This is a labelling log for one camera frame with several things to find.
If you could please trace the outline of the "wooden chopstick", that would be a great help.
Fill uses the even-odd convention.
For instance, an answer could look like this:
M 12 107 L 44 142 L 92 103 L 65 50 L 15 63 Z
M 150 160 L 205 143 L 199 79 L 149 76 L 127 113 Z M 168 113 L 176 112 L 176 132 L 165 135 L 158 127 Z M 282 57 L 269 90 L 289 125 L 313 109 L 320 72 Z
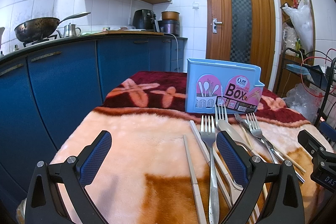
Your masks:
M 256 153 L 256 151 L 253 149 L 253 145 L 252 145 L 252 143 L 250 142 L 249 136 L 248 136 L 248 134 L 247 134 L 247 132 L 246 132 L 244 126 L 243 126 L 243 125 L 240 125 L 240 127 L 241 127 L 242 131 L 244 132 L 244 136 L 245 136 L 245 139 L 246 139 L 248 145 L 249 145 L 249 146 L 251 147 L 251 149 L 252 149 L 252 150 L 251 150 L 251 153 L 254 153 L 255 155 L 258 155 L 258 153 Z M 268 195 L 267 188 L 266 188 L 266 184 L 263 185 L 263 187 L 262 187 L 262 191 L 263 191 L 263 194 L 264 194 L 264 199 L 266 200 L 267 195 Z
M 278 148 L 276 145 L 274 145 L 272 142 L 268 141 L 269 144 L 274 148 L 275 151 L 279 152 L 281 155 L 283 155 L 286 159 L 290 160 L 302 173 L 306 173 L 306 170 L 299 165 L 295 160 L 293 160 L 290 156 L 288 156 L 284 151 L 282 151 L 280 148 Z

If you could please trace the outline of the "steel table knife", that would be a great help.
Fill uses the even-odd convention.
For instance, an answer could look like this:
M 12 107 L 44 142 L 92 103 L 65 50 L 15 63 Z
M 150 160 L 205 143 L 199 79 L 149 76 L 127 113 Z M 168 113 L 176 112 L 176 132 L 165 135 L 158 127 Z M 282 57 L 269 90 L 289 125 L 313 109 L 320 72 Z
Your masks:
M 256 119 L 254 113 L 247 113 L 246 119 L 243 119 L 238 113 L 235 113 L 236 120 L 242 125 L 248 127 L 250 133 L 258 139 L 258 141 L 262 142 L 265 147 L 268 149 L 272 161 L 276 164 L 280 164 L 283 161 L 286 161 L 276 150 L 274 146 L 268 141 L 268 139 L 263 135 L 260 125 Z

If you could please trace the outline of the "white chopstick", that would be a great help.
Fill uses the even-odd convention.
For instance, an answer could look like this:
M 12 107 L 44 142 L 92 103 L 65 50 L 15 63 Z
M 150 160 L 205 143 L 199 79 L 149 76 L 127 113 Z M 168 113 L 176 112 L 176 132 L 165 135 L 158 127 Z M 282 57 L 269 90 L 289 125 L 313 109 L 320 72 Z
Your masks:
M 198 145 L 199 145 L 199 147 L 202 151 L 202 154 L 205 157 L 205 160 L 206 160 L 207 164 L 210 165 L 210 154 L 209 154 L 209 151 L 207 149 L 206 144 L 202 141 L 200 132 L 198 131 L 194 121 L 189 121 L 189 124 L 190 124 L 191 130 L 192 130 L 192 132 L 195 136 L 195 139 L 197 140 Z M 231 208 L 233 206 L 234 202 L 238 199 L 239 194 L 243 191 L 243 188 L 240 185 L 236 184 L 236 182 L 234 182 L 234 180 L 231 178 L 231 176 L 228 173 L 228 170 L 224 166 L 220 157 L 218 155 L 214 155 L 214 159 L 215 159 L 215 161 L 216 161 L 216 163 L 219 167 L 219 170 L 220 170 L 220 172 L 218 172 L 218 170 L 216 170 L 219 189 L 222 192 L 228 207 Z M 226 182 L 229 186 L 229 189 L 230 189 L 229 192 L 225 188 L 224 182 L 223 182 L 220 174 L 222 174 L 224 176 L 224 179 L 226 180 Z
M 202 198 L 201 198 L 201 192 L 199 190 L 199 185 L 198 185 L 198 180 L 194 171 L 194 166 L 193 162 L 191 159 L 190 155 L 190 150 L 189 150 L 189 145 L 187 141 L 187 136 L 183 135 L 183 141 L 185 145 L 185 151 L 186 151 L 186 157 L 187 157 L 187 162 L 189 166 L 189 173 L 190 173 L 190 178 L 191 178 L 191 186 L 193 189 L 193 195 L 194 195 L 194 201 L 195 201 L 195 207 L 197 211 L 197 217 L 198 217 L 198 223 L 199 224 L 206 224 L 206 215 L 202 203 Z

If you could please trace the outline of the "beige plastic spoon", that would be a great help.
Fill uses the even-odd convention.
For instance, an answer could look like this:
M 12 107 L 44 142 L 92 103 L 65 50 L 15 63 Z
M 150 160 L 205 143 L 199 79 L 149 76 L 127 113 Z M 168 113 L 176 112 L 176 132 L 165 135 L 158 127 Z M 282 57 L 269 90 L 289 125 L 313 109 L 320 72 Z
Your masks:
M 247 152 L 251 153 L 251 147 L 228 122 L 220 120 L 218 127 L 221 131 L 226 131 L 235 143 L 242 145 Z M 236 155 L 234 149 L 231 146 L 226 146 L 224 149 L 219 148 L 219 152 L 228 166 L 236 184 L 245 188 L 248 184 L 247 169 Z

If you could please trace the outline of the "steel fork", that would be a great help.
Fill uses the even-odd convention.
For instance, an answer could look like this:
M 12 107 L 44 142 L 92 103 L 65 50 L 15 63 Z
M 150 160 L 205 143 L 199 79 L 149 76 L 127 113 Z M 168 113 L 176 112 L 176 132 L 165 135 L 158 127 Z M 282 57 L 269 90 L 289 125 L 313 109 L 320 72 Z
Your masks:
M 209 196 L 209 221 L 219 223 L 219 193 L 214 160 L 213 145 L 216 141 L 214 118 L 210 115 L 201 117 L 201 139 L 207 146 L 210 155 L 210 196 Z
M 218 125 L 220 120 L 228 121 L 225 105 L 215 105 L 215 123 Z
M 277 164 L 278 161 L 277 161 L 277 159 L 276 159 L 273 151 L 271 150 L 269 144 L 267 143 L 266 139 L 263 136 L 262 130 L 261 130 L 260 126 L 259 126 L 259 123 L 258 123 L 258 121 L 256 119 L 255 114 L 254 113 L 247 113 L 246 114 L 246 119 L 247 119 L 249 130 L 250 130 L 251 134 L 253 136 L 255 136 L 256 138 L 261 139 L 264 142 L 264 144 L 265 144 L 265 146 L 266 146 L 266 148 L 267 148 L 267 150 L 268 150 L 268 152 L 269 152 L 269 154 L 270 154 L 270 156 L 272 158 L 272 161 L 275 164 Z

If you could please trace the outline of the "clear plastic bag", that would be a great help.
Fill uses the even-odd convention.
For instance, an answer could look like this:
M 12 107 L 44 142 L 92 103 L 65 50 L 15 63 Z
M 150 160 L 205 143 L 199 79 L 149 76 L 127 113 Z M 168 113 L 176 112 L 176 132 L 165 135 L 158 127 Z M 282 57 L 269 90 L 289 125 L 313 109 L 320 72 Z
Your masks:
M 296 84 L 283 98 L 286 105 L 302 114 L 311 123 L 315 122 L 322 103 L 323 94 L 308 88 L 302 83 Z

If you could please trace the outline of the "black metal rack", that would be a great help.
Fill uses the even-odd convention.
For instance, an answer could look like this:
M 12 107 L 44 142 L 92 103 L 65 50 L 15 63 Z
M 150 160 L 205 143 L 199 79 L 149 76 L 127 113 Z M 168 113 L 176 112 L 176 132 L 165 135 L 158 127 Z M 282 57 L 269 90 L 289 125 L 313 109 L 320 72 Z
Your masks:
M 282 78 L 282 71 L 286 69 L 290 73 L 295 74 L 296 76 L 301 77 L 301 82 L 304 84 L 305 82 L 310 83 L 321 89 L 325 94 L 322 96 L 323 101 L 322 105 L 317 112 L 317 118 L 314 122 L 315 127 L 317 127 L 321 123 L 321 118 L 323 116 L 323 111 L 327 103 L 328 96 L 335 92 L 335 86 L 333 83 L 335 82 L 334 75 L 335 75 L 335 59 L 330 59 L 328 55 L 324 54 L 325 57 L 318 57 L 318 56 L 309 56 L 310 53 L 315 52 L 315 50 L 309 52 L 307 55 L 303 55 L 306 57 L 304 61 L 299 63 L 299 61 L 295 61 L 294 58 L 288 59 L 286 58 L 286 52 L 291 51 L 294 53 L 295 56 L 300 55 L 301 51 L 294 50 L 292 48 L 285 48 L 282 55 L 280 56 L 280 68 L 278 69 L 279 75 L 278 80 L 276 81 L 275 93 L 278 93 L 280 88 L 281 78 Z M 322 69 L 318 69 L 317 65 L 309 65 L 305 64 L 305 61 L 309 59 L 325 59 L 325 61 L 331 62 L 330 69 L 323 73 Z

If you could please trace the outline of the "blue base cabinets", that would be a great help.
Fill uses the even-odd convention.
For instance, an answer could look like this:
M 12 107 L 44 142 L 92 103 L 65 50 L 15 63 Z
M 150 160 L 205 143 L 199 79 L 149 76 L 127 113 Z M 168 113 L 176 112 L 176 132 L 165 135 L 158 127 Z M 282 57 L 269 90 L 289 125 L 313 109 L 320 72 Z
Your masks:
M 139 71 L 183 70 L 185 38 L 99 35 L 35 44 L 1 58 L 1 204 L 11 216 L 35 164 L 49 161 L 106 95 Z

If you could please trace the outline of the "pink and red plush blanket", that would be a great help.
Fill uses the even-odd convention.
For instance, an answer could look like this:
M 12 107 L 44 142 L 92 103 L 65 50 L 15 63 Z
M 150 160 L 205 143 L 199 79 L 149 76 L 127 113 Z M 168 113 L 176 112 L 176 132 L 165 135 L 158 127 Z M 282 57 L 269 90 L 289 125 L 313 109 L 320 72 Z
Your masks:
M 189 124 L 194 121 L 201 133 L 203 115 L 185 112 L 186 82 L 184 73 L 136 73 L 108 93 L 103 105 L 83 119 L 52 162 L 47 163 L 63 163 L 70 156 L 78 156 L 101 131 L 110 132 L 112 146 L 93 182 L 85 186 L 107 223 L 198 223 L 183 135 L 187 136 L 208 222 L 210 165 Z M 262 91 L 256 118 L 263 135 L 306 170 L 302 173 L 284 157 L 292 163 L 298 178 L 304 223 L 314 222 L 315 217 L 323 223 L 335 223 L 335 193 L 310 178 L 313 157 L 299 144 L 297 136 L 306 130 L 327 152 L 334 153 L 327 140 L 302 114 L 288 108 L 282 98 L 267 89 Z M 217 134 L 221 130 L 216 128 L 215 119 L 214 124 L 214 155 L 220 157 L 234 180 L 217 148 Z M 246 151 L 250 156 L 272 163 L 264 145 L 255 138 L 251 143 L 258 155 Z M 82 223 L 64 184 L 58 187 L 72 223 Z M 232 208 L 228 207 L 219 184 L 218 193 L 222 223 Z M 265 201 L 262 190 L 248 220 L 257 221 Z

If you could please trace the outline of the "light blue utensil box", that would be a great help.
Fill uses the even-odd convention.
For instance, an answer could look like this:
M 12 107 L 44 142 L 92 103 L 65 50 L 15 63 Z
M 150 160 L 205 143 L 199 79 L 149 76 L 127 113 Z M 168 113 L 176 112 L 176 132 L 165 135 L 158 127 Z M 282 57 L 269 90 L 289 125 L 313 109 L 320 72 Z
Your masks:
M 223 106 L 229 114 L 255 112 L 264 84 L 257 65 L 211 59 L 188 59 L 185 111 L 214 114 Z

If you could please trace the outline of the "white plastic bag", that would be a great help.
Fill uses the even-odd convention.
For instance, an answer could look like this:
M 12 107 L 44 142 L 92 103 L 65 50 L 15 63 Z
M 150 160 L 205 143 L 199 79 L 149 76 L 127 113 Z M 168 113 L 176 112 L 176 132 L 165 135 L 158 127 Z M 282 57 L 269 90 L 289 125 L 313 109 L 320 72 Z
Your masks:
M 282 10 L 290 17 L 298 37 L 301 40 L 303 49 L 310 52 L 314 48 L 313 43 L 313 19 L 309 5 L 301 0 L 298 7 L 289 7 L 287 3 L 284 4 Z

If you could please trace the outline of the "wooden door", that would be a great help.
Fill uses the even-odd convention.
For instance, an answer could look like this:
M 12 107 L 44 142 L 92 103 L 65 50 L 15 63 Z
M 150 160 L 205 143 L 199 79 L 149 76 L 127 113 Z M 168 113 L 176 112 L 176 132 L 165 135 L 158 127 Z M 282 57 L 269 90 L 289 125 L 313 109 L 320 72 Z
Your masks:
M 269 84 L 275 50 L 274 0 L 207 0 L 206 57 L 257 65 Z

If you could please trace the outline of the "black wok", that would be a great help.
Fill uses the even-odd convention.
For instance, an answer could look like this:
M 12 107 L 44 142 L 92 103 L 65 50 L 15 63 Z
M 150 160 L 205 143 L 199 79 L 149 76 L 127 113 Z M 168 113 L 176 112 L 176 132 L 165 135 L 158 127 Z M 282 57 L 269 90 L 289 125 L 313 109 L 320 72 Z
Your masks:
M 43 40 L 52 35 L 61 22 L 69 19 L 81 18 L 89 15 L 90 13 L 91 12 L 81 12 L 67 16 L 63 20 L 54 17 L 31 19 L 17 25 L 14 29 L 15 35 L 20 42 L 25 44 Z

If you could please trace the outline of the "steel teapot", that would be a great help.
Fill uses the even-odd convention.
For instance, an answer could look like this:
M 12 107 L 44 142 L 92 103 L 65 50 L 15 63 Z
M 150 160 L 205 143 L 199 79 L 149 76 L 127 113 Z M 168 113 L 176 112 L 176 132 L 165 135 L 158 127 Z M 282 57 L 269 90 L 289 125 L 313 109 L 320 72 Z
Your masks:
M 81 29 L 76 27 L 75 24 L 71 23 L 64 26 L 63 34 L 60 32 L 60 30 L 56 31 L 58 32 L 60 38 L 75 38 L 81 34 Z

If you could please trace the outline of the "black air fryer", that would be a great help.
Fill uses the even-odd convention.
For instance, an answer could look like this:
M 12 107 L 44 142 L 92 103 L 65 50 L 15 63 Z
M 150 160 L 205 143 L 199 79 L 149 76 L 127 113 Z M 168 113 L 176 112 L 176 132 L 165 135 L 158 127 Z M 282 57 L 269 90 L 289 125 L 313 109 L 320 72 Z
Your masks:
M 134 12 L 133 26 L 139 30 L 159 31 L 156 15 L 152 10 L 140 9 Z

